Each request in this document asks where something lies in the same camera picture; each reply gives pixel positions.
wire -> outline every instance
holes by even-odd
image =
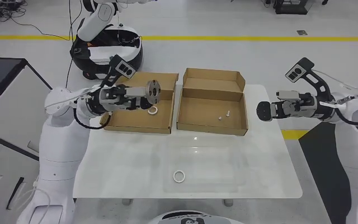
[[[270,8],[270,6],[271,6],[271,2],[270,2],[270,4],[266,4],[266,0],[263,0],[262,3],[265,8]]]
[[[345,123],[350,124],[350,125],[354,125],[354,126],[358,126],[358,122],[353,122],[352,120],[348,120],[347,118],[345,118],[338,108],[335,108],[335,112],[338,115],[338,117],[341,120],[343,120]]]
[[[50,106],[53,106],[53,105],[62,104],[63,102],[68,102],[68,101],[74,100],[74,99],[76,99],[76,98],[79,98],[79,97],[81,97],[81,96],[84,96],[84,95],[90,93],[91,91],[92,91],[92,89],[90,89],[89,91],[84,92],[84,93],[82,93],[82,94],[80,94],[80,95],[78,95],[78,96],[74,96],[74,97],[72,97],[72,98],[70,98],[70,99],[62,100],[62,101],[55,102],[55,103],[53,103],[53,104],[47,105],[47,106],[45,107],[45,109],[46,109],[46,108],[49,108]]]
[[[34,188],[34,189],[32,189],[32,190],[28,190],[27,192],[25,192],[22,196],[20,196],[20,197],[16,200],[14,207],[17,205],[17,203],[20,201],[20,199],[21,199],[23,196],[25,196],[26,194],[28,194],[28,193],[30,193],[30,192],[35,192],[35,191],[37,191],[37,190],[40,191],[40,192],[42,192],[42,193],[44,193],[44,194],[47,196],[47,199],[48,199],[48,205],[47,205],[47,207],[46,207],[46,210],[45,210],[43,216],[41,217],[41,219],[40,219],[40,221],[39,221],[39,223],[38,223],[38,224],[41,224],[41,222],[43,221],[44,217],[46,216],[47,211],[49,210],[49,207],[50,207],[50,205],[51,205],[50,195],[49,195],[46,191],[44,191],[44,190],[42,190],[42,189],[39,189],[39,188]]]
[[[337,81],[337,82],[339,82],[339,83],[341,83],[341,84],[343,84],[343,85],[346,85],[346,86],[348,86],[349,88],[353,88],[354,90],[358,90],[358,88],[353,87],[353,86],[350,86],[350,85],[348,85],[348,84],[345,84],[344,82],[342,82],[342,81],[340,81],[340,80],[338,80],[338,79],[336,79],[336,78],[334,78],[334,77],[332,77],[332,76],[330,76],[330,75],[328,75],[328,74],[326,74],[326,73],[324,73],[324,72],[321,72],[321,71],[315,70],[315,69],[311,69],[311,70],[314,71],[314,72],[321,73],[321,74],[323,74],[323,75],[325,75],[325,76],[328,76],[329,78],[331,78],[331,79],[333,79],[333,80],[335,80],[335,81]]]
[[[73,108],[73,116],[74,116],[74,119],[77,121],[77,123],[78,123],[79,125],[81,125],[81,126],[84,127],[84,128],[91,129],[91,130],[100,130],[100,129],[104,128],[105,126],[107,126],[107,125],[109,124],[109,122],[110,122],[110,120],[111,120],[111,117],[112,117],[112,115],[111,115],[111,113],[110,113],[110,114],[108,115],[107,121],[106,121],[103,125],[101,125],[101,126],[99,126],[99,127],[91,127],[91,126],[88,126],[88,125],[83,124],[82,122],[80,122],[80,121],[78,120],[78,117],[77,117],[77,109],[76,109],[76,108]]]
[[[71,65],[72,65],[72,62],[73,62],[73,52],[74,52],[73,29],[72,29],[73,24],[72,24],[72,17],[71,17],[71,0],[68,0],[68,12],[69,12],[69,24],[70,24],[69,30],[71,32],[71,37],[72,37],[72,47],[71,47],[72,53],[70,54],[71,55],[71,62],[70,62],[69,67],[68,67],[65,88],[67,88],[67,85],[68,85],[69,71],[71,70]]]
[[[79,11],[79,14],[78,16],[73,20],[73,22],[71,23],[71,26],[69,28],[69,31],[68,31],[68,36],[70,36],[70,32],[71,32],[71,27],[72,25],[74,24],[74,22],[76,22],[76,20],[79,18],[79,16],[82,14],[82,1],[80,0],[79,1],[79,4],[81,5],[81,10]]]
[[[45,33],[43,33],[39,28],[37,28],[35,25],[32,25],[32,24],[21,24],[21,23],[19,23],[19,22],[16,22],[13,18],[14,18],[13,16],[10,17],[10,19],[11,19],[12,21],[14,21],[15,23],[17,23],[17,24],[19,24],[19,25],[21,25],[21,26],[32,26],[32,27],[36,28],[36,29],[40,32],[40,34],[42,34],[42,35],[55,36],[55,37],[57,37],[57,38],[61,38],[61,39],[64,39],[64,40],[69,41],[68,39],[63,38],[62,36],[58,36],[58,35],[54,35],[54,34],[45,34]]]

white ring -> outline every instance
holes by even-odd
[[[148,114],[152,114],[152,115],[154,115],[154,114],[156,114],[156,113],[158,112],[158,108],[157,108],[156,106],[152,106],[151,108],[149,108],[149,110],[148,110]]]
[[[176,175],[178,172],[181,172],[181,173],[183,174],[183,179],[181,179],[181,180],[175,179],[175,175]],[[174,174],[173,174],[173,179],[174,179],[175,182],[181,183],[181,182],[183,182],[183,181],[185,180],[185,173],[184,173],[182,170],[177,170],[177,171],[175,171]]]

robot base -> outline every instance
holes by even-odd
[[[73,45],[73,62],[89,80],[98,79],[98,74],[108,74],[110,57],[116,54],[139,69],[143,59],[142,41],[131,27],[108,25],[92,41],[86,42],[76,36]]]

cardboard box lid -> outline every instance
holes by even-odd
[[[236,71],[187,68],[183,88],[243,92],[245,79]]]

table leg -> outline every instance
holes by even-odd
[[[133,202],[133,199],[122,199],[122,204],[124,206],[130,206]]]
[[[223,199],[223,203],[226,207],[231,207],[234,205],[234,200],[232,199]]]

